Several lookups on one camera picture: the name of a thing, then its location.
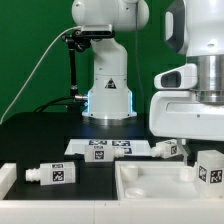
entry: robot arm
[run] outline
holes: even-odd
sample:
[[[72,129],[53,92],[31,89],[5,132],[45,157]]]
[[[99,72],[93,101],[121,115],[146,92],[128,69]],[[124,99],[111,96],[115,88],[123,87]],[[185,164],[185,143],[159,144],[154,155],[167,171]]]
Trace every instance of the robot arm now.
[[[79,26],[108,25],[115,31],[132,31],[137,24],[143,28],[149,18],[149,10],[144,0],[75,0],[72,16]]]
[[[78,34],[92,36],[94,52],[94,84],[83,118],[103,125],[126,123],[137,115],[127,87],[127,52],[111,36],[113,30],[144,27],[148,6],[144,0],[75,0],[72,15],[81,27]]]

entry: black table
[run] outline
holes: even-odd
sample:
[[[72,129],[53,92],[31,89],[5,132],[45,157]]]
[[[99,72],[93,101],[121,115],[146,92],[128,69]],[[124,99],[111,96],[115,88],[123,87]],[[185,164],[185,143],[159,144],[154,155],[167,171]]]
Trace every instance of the black table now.
[[[17,180],[5,199],[9,200],[116,200],[114,162],[85,163],[83,156],[64,156],[70,139],[149,140],[151,145],[164,140],[149,132],[147,116],[122,126],[85,123],[72,113],[20,113],[0,127],[0,165],[17,164]],[[224,152],[223,142],[190,141],[193,162],[198,150]],[[163,160],[132,157],[129,160]],[[179,156],[169,160],[182,160]],[[75,184],[40,186],[25,181],[25,170],[39,168],[40,163],[74,161]]]

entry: black cable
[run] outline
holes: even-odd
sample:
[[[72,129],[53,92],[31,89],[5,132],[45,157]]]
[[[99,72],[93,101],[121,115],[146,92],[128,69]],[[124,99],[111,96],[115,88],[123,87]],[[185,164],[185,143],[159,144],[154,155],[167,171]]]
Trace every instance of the black cable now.
[[[76,105],[76,106],[85,106],[84,103],[82,102],[70,102],[70,103],[53,103],[53,104],[45,104],[43,106],[39,107],[39,110],[36,112],[43,112],[44,110],[46,110],[48,107],[51,106],[72,106],[72,105]]]
[[[73,96],[66,96],[66,97],[61,97],[61,98],[52,100],[52,101],[48,102],[47,104],[42,105],[42,106],[36,108],[33,112],[38,112],[39,109],[42,108],[42,107],[44,107],[44,106],[51,105],[51,104],[55,104],[55,103],[58,103],[58,102],[61,102],[61,101],[64,101],[64,100],[74,100],[74,97]]]
[[[143,100],[143,104],[145,102],[144,100],[144,90],[142,86],[142,80],[141,80],[141,71],[140,71],[140,65],[139,65],[139,49],[138,49],[138,3],[136,3],[136,8],[135,8],[135,16],[136,16],[136,21],[135,21],[135,60],[136,60],[136,67],[137,67],[137,75],[138,75],[138,82],[140,85],[140,91],[141,91],[141,96]]]

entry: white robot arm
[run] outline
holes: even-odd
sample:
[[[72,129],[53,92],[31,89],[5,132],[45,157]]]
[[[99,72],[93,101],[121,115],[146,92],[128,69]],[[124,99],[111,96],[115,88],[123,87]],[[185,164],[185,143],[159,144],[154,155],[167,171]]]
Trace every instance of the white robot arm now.
[[[144,0],[75,0],[72,15],[81,32],[100,34],[143,28],[149,10]],[[83,118],[103,125],[123,124],[136,116],[127,87],[127,52],[114,39],[92,40],[91,45],[94,84]]]
[[[187,63],[155,78],[154,135],[224,140],[224,1],[176,0],[166,12],[166,41]]]

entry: green wall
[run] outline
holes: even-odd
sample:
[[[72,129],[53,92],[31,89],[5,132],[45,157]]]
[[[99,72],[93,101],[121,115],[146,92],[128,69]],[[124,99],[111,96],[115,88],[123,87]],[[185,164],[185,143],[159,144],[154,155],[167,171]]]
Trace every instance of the green wall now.
[[[0,1],[0,115],[13,100],[51,41],[63,30],[74,26],[73,0]],[[156,74],[184,64],[164,43],[164,11],[172,0],[147,0],[150,20],[139,31],[139,65],[144,89],[144,109],[135,63],[135,33],[117,33],[116,40],[128,51],[128,86],[135,94],[135,110],[147,112],[156,91]],[[77,53],[78,84],[86,93],[92,85],[91,50]],[[33,111],[39,105],[69,95],[70,76],[67,46],[58,41],[7,118],[15,113]]]

